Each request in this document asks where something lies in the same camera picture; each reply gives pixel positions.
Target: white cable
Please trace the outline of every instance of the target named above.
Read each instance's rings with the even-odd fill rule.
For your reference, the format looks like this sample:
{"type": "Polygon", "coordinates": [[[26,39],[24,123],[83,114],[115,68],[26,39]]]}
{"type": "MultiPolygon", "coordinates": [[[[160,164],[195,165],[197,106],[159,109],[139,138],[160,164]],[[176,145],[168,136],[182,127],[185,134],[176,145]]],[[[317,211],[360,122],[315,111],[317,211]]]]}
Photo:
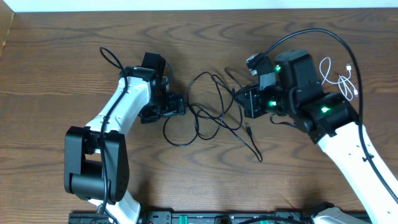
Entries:
{"type": "Polygon", "coordinates": [[[328,79],[328,75],[330,72],[330,68],[331,68],[331,59],[330,57],[325,57],[320,63],[319,63],[319,72],[321,73],[322,77],[323,77],[323,81],[322,81],[322,85],[326,82],[335,85],[338,84],[338,88],[340,89],[341,93],[344,95],[344,97],[348,100],[351,101],[353,100],[354,96],[358,96],[358,91],[355,89],[354,84],[349,80],[351,78],[351,66],[349,64],[347,64],[346,69],[349,73],[348,77],[345,77],[343,75],[338,75],[338,80],[337,82],[331,82],[328,79]],[[328,71],[326,72],[326,75],[323,74],[322,72],[322,63],[328,59],[329,60],[329,67],[328,67],[328,71]],[[353,92],[351,91],[351,89],[349,88],[349,86],[347,85],[347,82],[353,87],[353,92]]]}

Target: wood grain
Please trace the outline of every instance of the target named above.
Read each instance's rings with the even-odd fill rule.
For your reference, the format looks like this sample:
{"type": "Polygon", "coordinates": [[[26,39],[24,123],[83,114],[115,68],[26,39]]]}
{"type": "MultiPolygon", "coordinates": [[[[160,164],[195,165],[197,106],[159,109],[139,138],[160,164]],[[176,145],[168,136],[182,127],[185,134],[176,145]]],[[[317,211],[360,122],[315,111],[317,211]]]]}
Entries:
{"type": "MultiPolygon", "coordinates": [[[[0,222],[66,223],[72,210],[94,209],[63,189],[63,144],[67,129],[94,118],[116,88],[119,71],[99,54],[102,45],[125,65],[141,64],[145,52],[161,53],[175,70],[170,88],[185,93],[205,70],[233,86],[223,73],[231,67],[241,83],[251,83],[245,66],[250,55],[296,30],[330,29],[358,58],[364,122],[397,175],[397,15],[397,9],[16,14],[0,63],[0,222]]],[[[289,49],[307,49],[316,63],[329,56],[339,72],[349,62],[344,49],[322,34],[296,37],[272,56],[289,49]]],[[[220,110],[209,78],[193,86],[192,101],[220,110]]],[[[236,106],[232,116],[238,117],[236,106]]],[[[325,200],[363,210],[340,171],[306,134],[272,125],[268,115],[245,122],[262,149],[261,164],[228,130],[181,148],[163,139],[163,120],[142,125],[137,119],[127,136],[129,191],[145,207],[176,211],[300,209],[325,200]]],[[[211,134],[215,125],[202,127],[211,134]]],[[[189,140],[193,116],[172,118],[167,134],[175,142],[189,140]]],[[[238,134],[249,140],[243,131],[238,134]]]]}

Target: wire bundle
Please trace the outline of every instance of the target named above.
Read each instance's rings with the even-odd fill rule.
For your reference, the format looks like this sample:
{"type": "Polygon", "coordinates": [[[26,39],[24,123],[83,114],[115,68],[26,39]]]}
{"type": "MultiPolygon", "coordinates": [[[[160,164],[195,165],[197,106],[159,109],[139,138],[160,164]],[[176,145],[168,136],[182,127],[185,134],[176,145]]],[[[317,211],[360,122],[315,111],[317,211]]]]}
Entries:
{"type": "MultiPolygon", "coordinates": [[[[232,76],[231,73],[229,73],[228,69],[225,69],[225,72],[229,75],[229,77],[232,78],[232,80],[234,80],[240,87],[242,90],[244,87],[242,87],[242,85],[232,76]]],[[[175,144],[172,141],[170,141],[165,133],[165,129],[166,129],[166,124],[169,121],[170,118],[167,118],[164,125],[163,125],[163,136],[166,139],[166,141],[168,143],[170,143],[173,146],[178,146],[178,147],[184,147],[184,146],[189,146],[194,140],[196,140],[197,137],[199,137],[200,139],[203,140],[210,140],[213,139],[218,131],[221,128],[226,128],[229,131],[231,131],[231,133],[238,139],[240,140],[246,147],[248,147],[253,153],[254,155],[257,157],[257,160],[259,162],[262,162],[263,158],[262,158],[262,154],[260,152],[260,150],[257,148],[257,146],[255,145],[253,138],[252,138],[252,134],[251,134],[251,130],[249,131],[249,126],[246,125],[246,130],[248,131],[249,137],[253,143],[254,149],[248,145],[241,137],[239,137],[235,131],[238,130],[239,128],[242,127],[242,123],[243,123],[243,116],[242,116],[242,109],[241,109],[241,105],[238,103],[238,107],[239,107],[239,116],[240,116],[240,122],[239,125],[235,128],[230,127],[224,120],[225,114],[229,111],[229,109],[231,109],[231,106],[233,104],[234,101],[236,101],[236,93],[235,93],[235,89],[233,88],[232,90],[230,90],[227,85],[225,84],[225,82],[218,76],[218,75],[214,75],[211,74],[210,72],[202,72],[201,74],[199,74],[196,78],[194,78],[190,83],[189,86],[187,88],[187,104],[186,107],[189,108],[189,110],[191,111],[191,113],[194,115],[195,117],[195,136],[192,138],[191,141],[185,143],[185,144],[175,144]],[[190,96],[190,90],[192,85],[202,76],[202,75],[208,75],[211,80],[214,82],[218,95],[220,97],[220,103],[221,103],[221,113],[218,116],[213,116],[210,114],[210,112],[208,110],[206,110],[202,105],[198,104],[198,103],[190,103],[189,100],[189,96],[190,96]],[[223,95],[221,94],[220,91],[220,87],[224,88],[231,96],[232,96],[232,100],[231,102],[229,102],[228,106],[225,107],[224,105],[224,100],[223,100],[223,95]],[[216,129],[216,131],[210,136],[210,137],[205,137],[201,132],[200,132],[200,126],[199,126],[199,119],[205,119],[205,120],[212,120],[214,121],[216,124],[218,124],[218,127],[216,129]]]]}
{"type": "Polygon", "coordinates": [[[323,77],[323,81],[322,81],[322,85],[325,83],[325,82],[328,82],[328,83],[330,83],[330,84],[332,84],[332,85],[335,85],[335,84],[338,84],[338,88],[340,89],[340,92],[344,95],[344,97],[348,100],[348,101],[351,101],[351,100],[353,100],[353,98],[354,98],[354,96],[358,96],[358,91],[355,89],[355,86],[354,86],[354,84],[349,80],[350,78],[351,78],[351,66],[349,65],[349,64],[347,64],[347,71],[348,71],[348,73],[349,73],[349,76],[348,77],[345,77],[344,75],[338,75],[338,81],[337,82],[332,82],[332,81],[330,81],[329,79],[328,79],[328,75],[329,75],[329,72],[330,72],[330,68],[331,68],[331,59],[330,59],[330,57],[325,57],[320,63],[319,63],[319,72],[321,73],[321,75],[322,75],[322,77],[323,77]],[[322,67],[322,63],[325,61],[325,60],[328,60],[329,61],[329,67],[328,67],[328,71],[326,72],[326,74],[323,74],[323,72],[322,72],[322,69],[321,69],[321,67],[322,67]],[[353,91],[351,91],[351,89],[349,88],[349,86],[347,85],[347,83],[349,83],[352,87],[353,87],[353,91]]]}

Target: black cable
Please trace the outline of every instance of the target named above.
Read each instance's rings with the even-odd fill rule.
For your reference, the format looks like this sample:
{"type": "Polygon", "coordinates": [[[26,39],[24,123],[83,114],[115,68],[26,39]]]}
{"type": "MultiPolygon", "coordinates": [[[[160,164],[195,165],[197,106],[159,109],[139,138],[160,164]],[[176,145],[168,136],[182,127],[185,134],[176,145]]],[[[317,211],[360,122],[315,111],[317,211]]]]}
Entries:
{"type": "Polygon", "coordinates": [[[251,224],[251,223],[260,222],[260,221],[281,221],[281,222],[293,223],[293,224],[304,224],[304,222],[291,220],[288,218],[273,217],[273,216],[267,216],[267,215],[260,216],[258,218],[252,218],[252,219],[246,220],[244,222],[241,222],[239,224],[251,224]]]}
{"type": "Polygon", "coordinates": [[[109,219],[112,219],[112,224],[119,224],[118,220],[117,220],[113,215],[111,215],[111,214],[108,212],[108,210],[105,210],[105,214],[106,214],[107,216],[93,218],[93,219],[90,221],[90,224],[92,224],[93,222],[94,222],[95,224],[98,224],[98,222],[97,222],[98,220],[109,220],[109,219]]]}
{"type": "Polygon", "coordinates": [[[105,210],[106,210],[106,204],[108,202],[108,195],[109,195],[109,186],[108,186],[108,172],[106,170],[106,161],[105,161],[105,149],[106,149],[106,145],[104,142],[104,132],[105,132],[105,127],[108,124],[108,119],[113,111],[113,109],[115,109],[116,105],[118,105],[119,101],[122,99],[122,97],[124,96],[124,94],[127,92],[127,87],[128,87],[128,82],[127,82],[127,74],[124,71],[124,68],[120,62],[120,60],[117,58],[117,56],[115,56],[115,54],[113,54],[109,49],[107,49],[106,47],[100,47],[99,48],[99,52],[101,53],[101,55],[112,65],[114,65],[116,68],[119,68],[122,70],[123,73],[123,77],[124,77],[124,88],[123,88],[123,92],[120,94],[120,96],[117,98],[117,100],[113,103],[113,105],[111,106],[111,108],[109,109],[109,111],[106,113],[106,115],[103,118],[103,122],[101,125],[101,132],[99,134],[99,149],[101,151],[101,161],[102,161],[102,172],[104,175],[104,200],[103,200],[103,204],[101,206],[101,209],[99,210],[98,214],[99,215],[103,215],[105,210]],[[109,53],[113,59],[116,61],[116,63],[118,63],[117,65],[115,63],[113,63],[109,58],[107,58],[107,56],[105,56],[103,50],[105,50],[107,53],[109,53]]]}
{"type": "MultiPolygon", "coordinates": [[[[232,76],[232,74],[230,74],[229,72],[227,72],[227,74],[228,74],[239,86],[241,86],[241,84],[232,76]]],[[[229,131],[231,131],[231,133],[232,133],[238,140],[240,140],[246,147],[248,147],[248,148],[254,153],[254,155],[257,157],[257,160],[258,160],[259,162],[262,162],[262,155],[261,155],[261,152],[260,152],[260,150],[256,147],[256,145],[254,144],[254,148],[256,149],[256,150],[254,150],[250,145],[248,145],[242,138],[240,138],[240,137],[235,133],[236,130],[238,130],[239,128],[241,128],[242,123],[243,123],[243,114],[242,114],[241,105],[240,105],[239,103],[238,103],[239,115],[240,115],[239,126],[236,127],[236,128],[231,128],[231,127],[229,127],[229,126],[227,125],[227,123],[224,121],[224,116],[225,116],[225,114],[229,111],[229,109],[231,108],[233,102],[234,102],[234,101],[237,101],[236,97],[234,97],[234,96],[235,96],[235,91],[234,91],[234,89],[230,90],[230,89],[226,86],[225,82],[224,82],[219,76],[213,75],[213,74],[211,74],[210,72],[202,72],[201,74],[199,74],[196,78],[194,78],[194,79],[190,82],[190,84],[188,85],[188,88],[187,88],[187,105],[186,105],[186,107],[189,108],[189,110],[192,112],[192,114],[193,114],[194,117],[195,117],[195,136],[192,138],[191,141],[189,141],[189,142],[187,142],[187,143],[184,143],[184,144],[175,144],[175,143],[173,143],[172,141],[170,141],[170,140],[167,138],[166,133],[165,133],[166,124],[167,124],[167,122],[169,121],[169,119],[171,118],[171,117],[170,117],[170,118],[167,118],[167,119],[166,119],[166,121],[165,121],[165,123],[164,123],[164,125],[163,125],[163,136],[164,136],[164,138],[166,139],[166,141],[167,141],[168,143],[170,143],[170,144],[173,145],[173,146],[184,147],[184,146],[189,146],[194,140],[196,140],[197,137],[199,137],[199,138],[201,138],[201,139],[203,139],[203,140],[210,140],[210,139],[213,139],[213,138],[217,135],[218,131],[219,131],[221,128],[226,128],[226,129],[228,129],[229,131]],[[219,97],[220,97],[220,102],[221,102],[221,113],[220,113],[220,115],[218,115],[218,116],[213,116],[213,115],[211,115],[203,106],[201,106],[201,105],[199,105],[199,104],[197,104],[197,103],[190,103],[190,101],[189,101],[190,89],[191,89],[192,85],[194,84],[194,82],[195,82],[196,80],[198,80],[198,78],[200,78],[202,75],[209,75],[210,78],[211,78],[211,80],[212,80],[212,81],[215,83],[215,85],[216,85],[217,92],[218,92],[218,95],[219,95],[219,97]],[[224,101],[223,101],[223,96],[222,96],[221,91],[220,91],[220,86],[221,86],[222,88],[224,88],[224,89],[232,96],[231,102],[229,103],[229,105],[228,105],[227,108],[225,108],[225,106],[224,106],[224,101]],[[217,127],[216,131],[215,131],[210,137],[206,138],[206,137],[204,137],[204,135],[200,132],[199,119],[209,119],[209,120],[214,121],[216,124],[218,124],[218,127],[217,127]]]]}
{"type": "Polygon", "coordinates": [[[368,149],[366,148],[366,144],[365,144],[365,140],[363,138],[363,91],[362,91],[362,79],[361,79],[361,73],[359,72],[359,65],[356,61],[355,55],[353,53],[353,51],[350,49],[350,47],[348,46],[348,44],[343,41],[343,39],[341,39],[339,36],[337,36],[336,34],[325,30],[325,29],[305,29],[305,30],[300,30],[297,32],[294,32],[292,34],[289,34],[287,36],[285,36],[284,38],[280,39],[278,42],[276,42],[274,45],[272,45],[267,51],[265,51],[264,53],[261,53],[260,56],[257,58],[256,63],[254,64],[254,66],[256,66],[256,64],[260,61],[261,58],[265,57],[267,54],[269,54],[269,52],[271,52],[271,50],[273,50],[274,48],[276,48],[279,44],[281,44],[283,41],[294,37],[296,35],[300,35],[300,34],[305,34],[307,32],[322,32],[322,33],[326,33],[329,34],[330,36],[332,36],[333,38],[335,38],[339,43],[342,44],[342,46],[347,50],[347,52],[349,53],[349,56],[351,57],[351,60],[353,61],[354,64],[354,68],[356,71],[356,76],[358,79],[358,91],[359,91],[359,116],[358,116],[358,132],[359,132],[359,140],[361,141],[361,145],[362,145],[362,149],[363,152],[365,154],[365,158],[364,162],[369,161],[369,164],[371,165],[374,173],[377,175],[377,177],[379,178],[380,182],[383,184],[383,186],[386,188],[386,190],[390,193],[391,197],[396,201],[396,203],[398,203],[398,197],[397,195],[392,191],[392,189],[388,186],[387,182],[384,180],[383,176],[380,174],[379,170],[377,169],[376,165],[374,165],[374,162],[372,161],[373,156],[369,154],[368,149]]]}
{"type": "Polygon", "coordinates": [[[259,159],[259,157],[257,156],[257,154],[256,154],[255,152],[253,152],[254,155],[256,155],[257,160],[258,160],[259,162],[262,162],[262,155],[261,155],[260,150],[257,148],[256,144],[254,143],[254,140],[253,140],[253,133],[251,132],[251,128],[250,128],[249,123],[246,123],[246,132],[248,133],[248,135],[249,135],[249,137],[250,137],[250,140],[251,140],[251,143],[253,144],[254,148],[256,149],[256,151],[257,151],[257,153],[259,154],[259,156],[260,156],[261,159],[259,159]]]}
{"type": "Polygon", "coordinates": [[[288,217],[288,218],[290,218],[290,217],[294,218],[294,215],[293,215],[291,212],[286,211],[286,210],[276,210],[276,211],[274,212],[274,216],[275,216],[275,217],[276,217],[276,214],[277,214],[278,212],[287,212],[287,213],[289,214],[289,217],[288,217]]]}
{"type": "Polygon", "coordinates": [[[282,122],[279,122],[279,123],[275,123],[274,122],[274,116],[275,115],[278,115],[278,116],[286,116],[286,115],[280,115],[280,114],[272,114],[271,116],[269,116],[269,121],[272,123],[272,124],[284,124],[284,125],[288,125],[288,126],[290,126],[290,127],[292,127],[292,128],[296,128],[296,125],[294,125],[294,124],[292,124],[292,123],[290,123],[290,122],[286,122],[286,121],[282,121],[282,122]]]}

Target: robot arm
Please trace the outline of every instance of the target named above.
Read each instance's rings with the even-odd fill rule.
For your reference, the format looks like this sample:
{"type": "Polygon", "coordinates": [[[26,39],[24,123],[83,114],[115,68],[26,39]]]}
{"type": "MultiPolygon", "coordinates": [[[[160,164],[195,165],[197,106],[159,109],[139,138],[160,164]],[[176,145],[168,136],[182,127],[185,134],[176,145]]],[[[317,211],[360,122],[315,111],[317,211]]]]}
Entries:
{"type": "MultiPolygon", "coordinates": [[[[167,77],[163,77],[165,60],[159,54],[146,53],[141,66],[127,66],[127,92],[121,97],[104,130],[104,158],[108,175],[106,213],[119,223],[136,223],[140,205],[127,191],[129,165],[125,135],[135,118],[152,123],[162,117],[185,114],[182,95],[167,92],[167,77]]],[[[68,193],[87,200],[100,208],[104,200],[103,161],[92,161],[87,154],[100,152],[99,136],[104,116],[114,106],[126,87],[119,75],[119,85],[106,106],[84,128],[71,127],[65,136],[64,186],[68,193]]]]}
{"type": "MultiPolygon", "coordinates": [[[[368,162],[364,162],[363,150],[359,143],[358,125],[354,122],[346,124],[336,130],[336,136],[324,136],[318,145],[324,153],[338,166],[353,188],[355,194],[364,205],[373,223],[395,223],[398,214],[398,204],[390,196],[379,178],[373,172],[368,162]]],[[[398,181],[388,169],[374,148],[366,129],[363,131],[365,143],[369,153],[374,156],[373,161],[394,192],[398,192],[398,181]]],[[[316,223],[326,223],[335,217],[318,214],[316,223]]]]}
{"type": "MultiPolygon", "coordinates": [[[[245,116],[257,118],[266,113],[289,115],[297,129],[309,135],[320,146],[355,191],[373,223],[394,223],[398,204],[391,197],[369,161],[366,161],[359,139],[358,114],[340,93],[324,93],[311,56],[305,50],[290,50],[275,58],[263,58],[248,67],[259,76],[259,84],[239,93],[245,116]]],[[[365,128],[364,142],[376,169],[393,192],[398,181],[373,147],[365,128]]],[[[315,223],[357,223],[347,215],[319,213],[315,223]]]]}

